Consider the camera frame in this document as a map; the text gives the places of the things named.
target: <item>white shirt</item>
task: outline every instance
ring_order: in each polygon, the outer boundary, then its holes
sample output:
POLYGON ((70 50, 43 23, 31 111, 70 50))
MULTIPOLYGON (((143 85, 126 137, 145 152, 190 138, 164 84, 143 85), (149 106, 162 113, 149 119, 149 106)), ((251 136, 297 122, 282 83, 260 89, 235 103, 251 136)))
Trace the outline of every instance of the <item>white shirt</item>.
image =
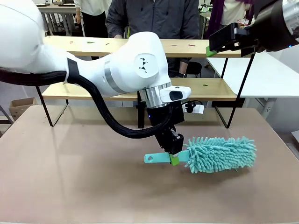
POLYGON ((246 5, 243 2, 225 0, 221 24, 227 26, 233 22, 237 22, 237 20, 244 19, 245 7, 246 5))
POLYGON ((74 0, 76 8, 89 15, 101 15, 103 12, 108 15, 111 0, 74 0))

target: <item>black chair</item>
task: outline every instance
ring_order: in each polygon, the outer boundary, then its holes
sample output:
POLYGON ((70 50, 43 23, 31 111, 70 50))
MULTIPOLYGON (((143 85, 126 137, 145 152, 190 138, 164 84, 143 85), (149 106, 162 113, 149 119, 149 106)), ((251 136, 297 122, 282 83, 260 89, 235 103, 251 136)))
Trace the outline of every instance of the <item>black chair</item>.
POLYGON ((189 62, 185 77, 187 77, 187 74, 195 75, 195 77, 199 75, 201 77, 201 69, 202 69, 201 63, 189 62))

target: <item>black pants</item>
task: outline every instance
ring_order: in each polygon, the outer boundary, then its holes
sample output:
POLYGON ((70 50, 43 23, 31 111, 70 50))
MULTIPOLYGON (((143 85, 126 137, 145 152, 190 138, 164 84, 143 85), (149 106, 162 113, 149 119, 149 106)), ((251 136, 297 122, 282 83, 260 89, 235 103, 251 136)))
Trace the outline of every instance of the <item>black pants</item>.
MULTIPOLYGON (((108 38, 107 27, 105 25, 105 12, 96 16, 82 13, 82 16, 84 21, 85 36, 108 38)), ((96 60, 98 58, 99 57, 92 56, 92 60, 96 60)))

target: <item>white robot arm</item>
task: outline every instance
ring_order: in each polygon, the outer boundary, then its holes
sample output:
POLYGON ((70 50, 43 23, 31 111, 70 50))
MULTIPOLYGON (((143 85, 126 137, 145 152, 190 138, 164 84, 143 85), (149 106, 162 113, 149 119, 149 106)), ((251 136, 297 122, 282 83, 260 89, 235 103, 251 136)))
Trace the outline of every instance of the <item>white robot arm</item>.
POLYGON ((0 21, 0 81, 79 84, 90 92, 101 115, 117 133, 129 138, 155 135, 167 152, 181 150, 184 138, 175 133, 174 124, 184 121, 180 100, 188 98, 191 89, 171 85, 166 56, 156 34, 132 35, 117 52, 83 61, 43 43, 42 16, 31 0, 0 2, 0 14, 5 18, 0 21), (131 130, 121 126, 104 103, 103 97, 135 91, 140 91, 146 103, 152 128, 131 130))

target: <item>black logo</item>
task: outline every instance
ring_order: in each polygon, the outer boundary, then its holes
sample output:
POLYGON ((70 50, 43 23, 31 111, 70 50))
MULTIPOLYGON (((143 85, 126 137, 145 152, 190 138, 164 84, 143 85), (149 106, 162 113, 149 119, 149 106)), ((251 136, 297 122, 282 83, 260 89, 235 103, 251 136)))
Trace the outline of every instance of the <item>black logo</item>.
POLYGON ((146 69, 145 69, 145 67, 144 67, 144 65, 145 65, 146 63, 148 63, 148 62, 146 62, 145 59, 144 59, 143 57, 141 57, 140 60, 143 60, 143 62, 142 62, 142 67, 139 67, 139 69, 143 69, 143 70, 145 71, 145 73, 147 73, 147 72, 146 72, 146 69))

